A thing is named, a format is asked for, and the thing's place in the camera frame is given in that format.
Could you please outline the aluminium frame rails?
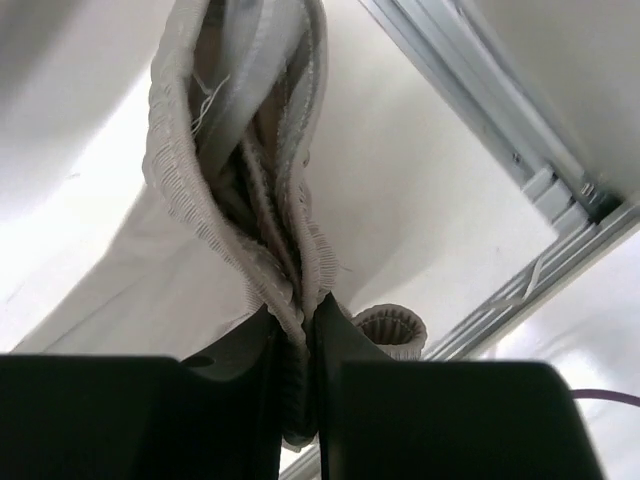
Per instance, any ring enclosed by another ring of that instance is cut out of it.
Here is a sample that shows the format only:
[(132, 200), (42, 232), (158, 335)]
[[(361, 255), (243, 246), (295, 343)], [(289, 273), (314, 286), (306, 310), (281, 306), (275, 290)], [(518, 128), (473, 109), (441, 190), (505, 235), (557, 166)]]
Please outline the aluminium frame rails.
[(427, 359), (639, 392), (639, 5), (328, 1), (309, 168), (334, 295)]

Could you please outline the grey trousers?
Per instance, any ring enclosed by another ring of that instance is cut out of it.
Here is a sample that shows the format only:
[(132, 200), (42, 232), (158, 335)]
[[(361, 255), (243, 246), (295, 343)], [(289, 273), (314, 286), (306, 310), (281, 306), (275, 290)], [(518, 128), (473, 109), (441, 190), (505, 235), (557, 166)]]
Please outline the grey trousers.
[(144, 187), (111, 245), (20, 353), (184, 352), (224, 273), (285, 335), (281, 437), (317, 435), (313, 316), (339, 265), (304, 170), (327, 76), (318, 1), (178, 1), (150, 68)]

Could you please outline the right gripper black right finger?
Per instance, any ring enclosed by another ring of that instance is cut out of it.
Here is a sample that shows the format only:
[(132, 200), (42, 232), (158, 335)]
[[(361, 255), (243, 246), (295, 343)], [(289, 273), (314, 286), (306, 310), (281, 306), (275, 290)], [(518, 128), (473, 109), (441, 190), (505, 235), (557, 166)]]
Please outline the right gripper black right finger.
[(315, 318), (326, 479), (591, 479), (569, 389), (538, 362), (398, 361), (326, 299)]

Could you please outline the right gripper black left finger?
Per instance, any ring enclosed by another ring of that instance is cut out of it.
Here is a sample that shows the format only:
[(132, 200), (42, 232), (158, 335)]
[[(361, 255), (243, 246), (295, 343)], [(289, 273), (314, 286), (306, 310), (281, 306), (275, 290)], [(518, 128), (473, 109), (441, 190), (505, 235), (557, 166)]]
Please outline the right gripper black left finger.
[(281, 333), (260, 310), (185, 360), (5, 355), (5, 479), (274, 479)]

